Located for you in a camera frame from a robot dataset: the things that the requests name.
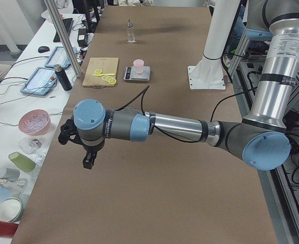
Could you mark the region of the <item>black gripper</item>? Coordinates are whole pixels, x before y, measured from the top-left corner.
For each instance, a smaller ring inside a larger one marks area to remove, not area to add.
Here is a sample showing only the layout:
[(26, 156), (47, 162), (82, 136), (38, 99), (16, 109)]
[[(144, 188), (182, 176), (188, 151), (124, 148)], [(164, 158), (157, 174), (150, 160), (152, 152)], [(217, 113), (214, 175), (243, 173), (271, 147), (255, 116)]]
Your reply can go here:
[(94, 166), (95, 159), (97, 157), (97, 152), (100, 151), (105, 144), (105, 140), (102, 138), (100, 142), (96, 142), (96, 145), (87, 145), (82, 142), (77, 127), (74, 124), (73, 119), (68, 119), (61, 127), (60, 134), (58, 136), (58, 141), (61, 145), (67, 144), (71, 141), (75, 144), (82, 145), (86, 151), (86, 155), (83, 159), (83, 167), (85, 169), (92, 169)]

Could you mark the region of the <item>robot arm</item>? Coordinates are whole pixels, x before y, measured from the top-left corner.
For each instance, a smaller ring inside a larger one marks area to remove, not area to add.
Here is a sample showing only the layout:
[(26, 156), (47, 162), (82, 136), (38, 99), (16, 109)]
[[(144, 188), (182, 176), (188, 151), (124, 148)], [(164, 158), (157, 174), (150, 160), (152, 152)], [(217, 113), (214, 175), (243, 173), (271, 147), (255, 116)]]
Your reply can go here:
[(109, 7), (98, 26), (83, 68), (93, 60), (118, 57), (123, 67), (142, 58), (151, 68), (146, 111), (125, 101), (143, 94), (139, 85), (92, 91), (73, 88), (50, 157), (60, 164), (122, 159), (128, 152), (146, 160), (160, 152), (163, 133), (183, 156), (202, 142), (221, 148), (258, 170), (282, 165), (291, 146), (283, 116), (299, 69), (299, 1), (252, 1), (248, 23), (272, 34), (251, 111), (235, 122), (228, 105), (222, 121), (205, 122), (225, 89), (220, 57), (238, 1), (220, 1), (213, 15), (201, 8)]

